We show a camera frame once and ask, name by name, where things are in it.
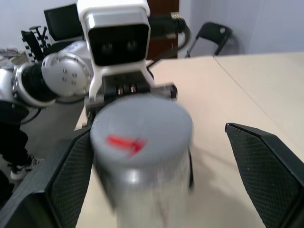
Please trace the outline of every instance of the gray lid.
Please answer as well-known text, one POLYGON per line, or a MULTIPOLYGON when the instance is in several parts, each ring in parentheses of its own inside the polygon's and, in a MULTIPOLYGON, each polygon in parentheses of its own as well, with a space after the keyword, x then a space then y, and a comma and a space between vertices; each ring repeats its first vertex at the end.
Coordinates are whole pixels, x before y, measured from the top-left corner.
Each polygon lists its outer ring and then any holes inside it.
POLYGON ((107 166, 147 167, 187 150, 192 120, 171 100, 132 95, 102 109, 90 135, 95 155, 107 166))

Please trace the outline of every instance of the black cylinder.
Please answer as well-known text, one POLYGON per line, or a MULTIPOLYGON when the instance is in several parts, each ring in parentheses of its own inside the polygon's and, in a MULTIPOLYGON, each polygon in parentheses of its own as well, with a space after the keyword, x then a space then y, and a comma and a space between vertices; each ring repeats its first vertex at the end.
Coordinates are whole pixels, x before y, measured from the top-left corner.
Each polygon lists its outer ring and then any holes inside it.
POLYGON ((24 69, 21 79, 27 93, 36 100, 49 102, 58 97, 46 85, 41 72, 41 63, 24 69))

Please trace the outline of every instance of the sneaker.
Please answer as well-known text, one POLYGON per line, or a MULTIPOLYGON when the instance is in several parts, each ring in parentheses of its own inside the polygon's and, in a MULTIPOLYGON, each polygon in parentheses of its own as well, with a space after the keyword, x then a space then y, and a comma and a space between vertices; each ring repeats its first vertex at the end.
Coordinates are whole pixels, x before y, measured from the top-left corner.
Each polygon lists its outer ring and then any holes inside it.
POLYGON ((34 155, 30 154, 32 163, 30 165, 16 165, 11 167, 10 178, 14 181, 20 181, 26 177, 26 175, 32 171, 34 168, 37 168, 43 159, 35 158, 34 155))

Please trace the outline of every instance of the screw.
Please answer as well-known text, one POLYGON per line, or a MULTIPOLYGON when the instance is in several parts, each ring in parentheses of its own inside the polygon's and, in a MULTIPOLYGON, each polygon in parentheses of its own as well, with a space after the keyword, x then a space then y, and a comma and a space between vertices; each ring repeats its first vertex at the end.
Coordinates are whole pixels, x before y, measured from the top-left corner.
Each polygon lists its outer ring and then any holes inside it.
POLYGON ((132 85, 132 86, 130 87, 130 90, 131 90, 131 93, 135 93, 135 92, 136 92, 136 87, 135 87, 135 85, 132 85))
POLYGON ((121 95, 121 94, 123 94, 124 93, 124 90, 122 89, 122 88, 118 88, 117 89, 117 94, 118 95, 121 95))

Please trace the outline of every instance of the black cable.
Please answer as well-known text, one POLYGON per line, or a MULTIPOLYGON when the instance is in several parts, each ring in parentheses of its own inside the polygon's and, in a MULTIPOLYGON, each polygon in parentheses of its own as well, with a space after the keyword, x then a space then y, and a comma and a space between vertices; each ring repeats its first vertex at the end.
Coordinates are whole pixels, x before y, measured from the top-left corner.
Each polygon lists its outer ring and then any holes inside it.
POLYGON ((154 80, 154 75, 152 74, 151 70, 149 70, 149 68, 147 68, 147 70, 148 70, 149 74, 151 75, 151 77, 153 78, 153 81, 155 81, 154 80))
POLYGON ((147 68, 150 68, 152 66, 154 66, 157 62, 159 62, 161 59, 164 58, 170 58, 172 56, 174 56, 176 53, 178 53, 180 50, 182 50, 183 48, 186 47, 186 45, 189 43, 190 39, 191 39, 191 32, 189 27, 186 25, 185 30, 183 32, 185 34, 185 40, 183 42, 182 45, 180 45, 179 47, 175 47, 161 55, 159 55, 158 57, 156 57, 152 63, 150 63, 147 68))
POLYGON ((59 101, 59 100, 56 100, 56 103, 57 104, 61 104, 61 105, 73 105, 73 104, 76 104, 78 102, 81 102, 81 101, 84 101, 84 97, 80 98, 80 99, 77 99, 77 100, 74 100, 74 101, 69 101, 69 102, 65 102, 65 101, 59 101))
POLYGON ((39 109, 37 110, 36 114, 35 114, 32 118, 30 118, 29 120, 26 120, 26 121, 24 121, 24 122, 21 122, 20 125, 24 125, 24 124, 27 124, 27 123, 31 122, 31 121, 32 121, 33 119, 35 119, 40 113, 41 113, 41 108, 39 108, 39 109))

